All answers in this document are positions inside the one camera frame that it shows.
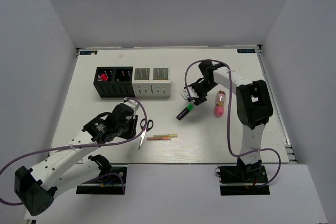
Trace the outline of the yellow slim highlighter pen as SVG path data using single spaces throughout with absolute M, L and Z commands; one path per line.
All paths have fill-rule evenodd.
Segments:
M 178 134 L 161 134 L 161 135 L 153 135 L 152 137 L 177 138 L 177 137 L 178 137 Z

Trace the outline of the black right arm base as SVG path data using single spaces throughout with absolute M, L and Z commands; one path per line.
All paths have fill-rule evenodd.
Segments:
M 253 172 L 247 177 L 239 174 L 236 166 L 219 166 L 214 170 L 219 177 L 221 196 L 256 196 L 270 195 L 269 186 L 263 186 L 268 182 L 264 166 L 258 172 Z

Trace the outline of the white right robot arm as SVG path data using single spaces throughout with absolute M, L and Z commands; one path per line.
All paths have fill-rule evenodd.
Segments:
M 184 99 L 198 106 L 207 101 L 208 93 L 217 85 L 229 90 L 227 106 L 227 146 L 231 156 L 242 165 L 237 168 L 238 177 L 247 182 L 261 166 L 261 139 L 266 124 L 273 115 L 273 107 L 264 80 L 252 81 L 232 70 L 228 64 L 214 59 L 191 63 L 184 74 Z M 243 126 L 242 144 L 238 154 L 231 146 L 231 109 L 236 96 L 237 116 Z

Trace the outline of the black handled scissors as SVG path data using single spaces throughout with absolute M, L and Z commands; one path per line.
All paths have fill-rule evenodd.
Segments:
M 142 134 L 141 134 L 141 139 L 140 139 L 140 142 L 139 142 L 138 150 L 140 150 L 140 148 L 141 148 L 141 146 L 144 142 L 145 135 L 146 135 L 147 131 L 150 131 L 153 128 L 153 121 L 151 119 L 149 119 L 148 121 L 146 121 L 145 119 L 142 119 L 141 122 L 140 122 L 140 127 L 141 127 L 141 130 L 142 130 Z

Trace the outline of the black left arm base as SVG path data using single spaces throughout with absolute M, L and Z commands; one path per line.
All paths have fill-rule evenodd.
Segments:
M 127 183 L 127 166 L 114 166 L 102 155 L 90 155 L 88 160 L 98 165 L 99 174 L 94 180 L 78 185 L 77 195 L 124 195 Z

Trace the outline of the black pink-capped highlighter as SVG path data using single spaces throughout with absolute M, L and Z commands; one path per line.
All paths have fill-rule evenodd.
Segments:
M 102 75 L 100 75 L 99 78 L 98 78 L 98 81 L 101 81 L 101 82 L 106 82 L 108 80 L 109 80 L 108 76 L 104 73 Z

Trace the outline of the pink transparent tube case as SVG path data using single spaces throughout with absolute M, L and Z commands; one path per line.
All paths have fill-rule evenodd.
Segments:
M 216 94 L 215 108 L 214 108 L 214 115 L 217 118 L 222 117 L 224 115 L 225 101 L 226 101 L 225 91 L 219 90 Z

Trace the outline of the black green-capped highlighter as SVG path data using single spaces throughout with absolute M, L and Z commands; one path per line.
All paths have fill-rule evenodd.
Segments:
M 186 117 L 192 110 L 193 110 L 194 106 L 192 104 L 188 104 L 186 106 L 186 108 L 184 108 L 177 116 L 176 119 L 177 120 L 182 120 L 184 117 Z

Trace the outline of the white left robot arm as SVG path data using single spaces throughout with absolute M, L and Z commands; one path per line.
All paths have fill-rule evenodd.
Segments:
M 14 192 L 30 215 L 42 214 L 58 196 L 82 183 L 108 180 L 111 164 L 104 156 L 91 153 L 116 137 L 134 137 L 138 108 L 132 100 L 120 103 L 112 112 L 101 113 L 85 124 L 67 150 L 55 151 L 31 168 L 20 167 L 15 172 Z

